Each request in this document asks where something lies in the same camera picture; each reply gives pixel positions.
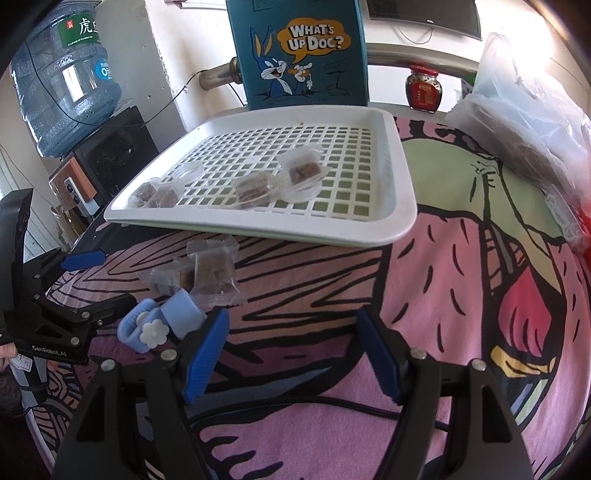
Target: glass jar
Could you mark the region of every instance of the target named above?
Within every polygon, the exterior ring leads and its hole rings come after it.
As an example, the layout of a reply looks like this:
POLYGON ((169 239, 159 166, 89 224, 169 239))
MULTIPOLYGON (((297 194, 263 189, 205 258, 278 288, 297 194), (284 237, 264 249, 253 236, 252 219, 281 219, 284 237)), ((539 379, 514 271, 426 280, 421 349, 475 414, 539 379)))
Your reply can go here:
POLYGON ((408 104, 411 108, 426 112, 437 112, 443 97, 443 88, 436 70, 419 65, 411 66, 411 74, 406 81, 408 104))

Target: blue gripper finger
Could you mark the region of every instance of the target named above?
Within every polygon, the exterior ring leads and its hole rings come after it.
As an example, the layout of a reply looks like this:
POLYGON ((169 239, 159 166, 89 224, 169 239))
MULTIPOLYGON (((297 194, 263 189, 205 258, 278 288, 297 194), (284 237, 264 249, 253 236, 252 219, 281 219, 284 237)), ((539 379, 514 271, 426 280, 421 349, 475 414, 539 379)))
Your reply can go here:
POLYGON ((357 310, 356 327, 382 392, 401 404, 406 393, 402 379, 408 369, 404 356, 408 345, 398 332, 388 330, 379 316, 367 307, 357 310))
POLYGON ((76 270, 98 267, 99 265, 103 265, 106 260, 107 256, 105 252, 96 250, 78 255, 68 255, 61 263, 61 267, 68 272, 74 272, 76 270))
POLYGON ((230 315, 226 309, 217 308, 199 330, 190 332, 179 345, 181 393, 187 405, 205 393, 229 333, 230 315))

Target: bed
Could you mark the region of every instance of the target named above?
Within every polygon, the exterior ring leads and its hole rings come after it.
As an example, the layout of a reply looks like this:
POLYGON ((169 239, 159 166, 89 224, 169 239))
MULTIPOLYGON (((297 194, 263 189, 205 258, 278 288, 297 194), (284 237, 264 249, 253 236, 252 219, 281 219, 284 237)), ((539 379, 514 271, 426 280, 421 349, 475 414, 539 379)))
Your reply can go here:
MULTIPOLYGON (((522 431, 535 478, 559 478, 591 416, 589 271, 538 189, 461 131, 404 111, 396 122, 418 204, 412 230, 393 245, 368 249, 238 237, 238 280, 249 302, 230 308, 229 339, 189 415, 297 395, 395 410, 355 336, 354 312, 370 303, 409 345, 438 360, 483 358, 522 431)), ((103 249, 107 263, 66 274, 49 296, 74 308, 126 292, 163 301, 138 272, 183 256, 188 241, 211 237, 99 218, 76 250, 103 249)), ((107 358, 127 365, 152 354, 120 344, 111 326, 93 340, 88 366, 61 364, 49 373, 50 398, 28 417, 48 465, 107 358)), ((449 408, 440 403, 439 421, 448 421, 449 408)), ((162 479, 145 404, 137 414, 149 476, 162 479)), ((293 405, 206 419, 193 430, 220 480, 371 480, 394 427, 332 406, 293 405)), ((425 480, 437 472, 444 440, 443 432, 434 434, 425 480)))

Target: black cable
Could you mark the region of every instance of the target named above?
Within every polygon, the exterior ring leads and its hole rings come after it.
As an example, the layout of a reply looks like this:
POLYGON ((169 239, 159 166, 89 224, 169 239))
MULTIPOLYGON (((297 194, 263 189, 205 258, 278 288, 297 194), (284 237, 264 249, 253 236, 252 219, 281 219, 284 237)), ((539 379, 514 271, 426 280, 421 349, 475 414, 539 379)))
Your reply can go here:
MULTIPOLYGON (((346 408, 347 410, 354 410, 374 417, 379 417, 388 420, 400 420, 402 418, 401 413, 394 411, 382 410, 381 408, 370 407, 362 405, 361 403, 355 403, 348 400, 341 400, 340 398, 333 397, 286 397, 286 398, 266 398, 264 400, 254 400, 243 403, 236 403, 234 405, 228 405, 226 407, 214 408, 208 410, 199 415, 195 415, 189 419, 189 424, 199 423, 220 415, 227 415, 229 413, 236 413, 242 410, 252 410, 255 408, 270 408, 270 407, 286 407, 301 403, 316 403, 322 405, 331 405, 333 407, 346 408)), ((449 426, 443 422, 436 421, 435 428, 443 432, 449 431, 449 426)))
POLYGON ((396 26, 396 28, 398 29, 398 31, 400 32, 400 34, 401 34, 401 35, 402 35, 404 38, 406 38, 406 39, 407 39, 407 40, 408 40, 410 43, 414 43, 415 45, 425 45, 426 43, 429 43, 429 42, 431 41, 431 39, 433 38, 433 32, 435 31, 435 29, 434 29, 434 28, 432 28, 432 29, 431 29, 431 35, 429 36, 429 38, 428 38, 426 41, 423 41, 423 42, 416 42, 416 41, 414 41, 414 40, 411 40, 410 38, 408 38, 408 37, 407 37, 407 36, 404 34, 404 32, 403 32, 403 31, 400 29, 400 27, 399 27, 399 26, 396 26))
POLYGON ((234 86, 231 83, 228 83, 228 86, 234 91, 234 93, 236 94, 236 97, 238 97, 238 100, 240 100, 240 103, 242 104, 242 106, 246 106, 246 105, 244 105, 244 102, 240 98, 240 95, 238 95, 238 92, 236 91, 234 86))
POLYGON ((148 125, 152 120, 154 120, 158 115, 160 115, 162 112, 164 112, 164 110, 169 105, 171 105, 178 98, 178 96, 181 93, 183 93, 187 89, 187 87, 189 86, 189 83, 191 82, 191 80, 193 80, 200 73, 205 72, 205 70, 201 70, 200 72, 193 73, 193 76, 191 78, 189 78, 189 80, 187 81, 187 83, 185 83, 184 87, 179 91, 179 93, 177 93, 173 97, 173 99, 169 101, 169 103, 167 103, 166 105, 164 105, 162 107, 162 109, 156 115, 154 115, 150 120, 148 120, 147 122, 144 122, 142 124, 136 124, 136 125, 98 125, 98 124, 88 124, 88 123, 85 123, 85 122, 80 122, 79 120, 76 120, 75 118, 72 118, 61 107, 61 105, 59 104, 59 102, 55 98, 53 98, 53 95, 47 89, 47 87, 45 86, 45 84, 41 81, 41 77, 39 75, 39 72, 37 71, 37 67, 35 67, 35 61, 33 60, 33 54, 31 53, 31 49, 29 48, 29 44, 26 41, 25 41, 25 46, 27 47, 27 51, 29 52, 29 57, 31 58, 31 64, 33 65, 33 70, 35 71, 35 75, 37 75, 37 79, 39 80, 39 83, 41 83, 41 86, 47 92, 47 94, 49 95, 49 97, 51 98, 51 100, 53 100, 53 102, 57 105, 57 107, 61 110, 61 112, 65 116, 67 116, 70 120, 76 122, 78 125, 88 125, 89 127, 111 127, 111 128, 140 128, 140 127, 144 127, 144 126, 148 125))
POLYGON ((28 413, 33 409, 33 407, 28 407, 24 412, 22 412, 19 415, 10 415, 6 410, 0 410, 0 415, 7 417, 11 420, 18 420, 21 419, 23 417, 26 417, 28 415, 28 413))

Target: white plastic tray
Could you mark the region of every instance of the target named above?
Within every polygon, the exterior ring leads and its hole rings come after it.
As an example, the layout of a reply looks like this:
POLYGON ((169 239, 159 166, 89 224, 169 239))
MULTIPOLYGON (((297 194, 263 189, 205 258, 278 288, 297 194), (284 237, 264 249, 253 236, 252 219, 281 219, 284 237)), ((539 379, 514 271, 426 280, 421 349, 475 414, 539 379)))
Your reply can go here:
POLYGON ((159 155, 105 210, 105 219, 117 223, 360 247, 396 240, 416 216, 392 115, 358 106, 275 108, 210 120, 159 155), (277 173, 278 154, 310 143, 324 146, 323 165, 332 169, 316 199, 232 207, 232 179, 277 173), (186 186, 176 207, 127 207, 140 185, 155 177, 171 181, 174 168, 195 161, 203 163, 204 173, 186 186))

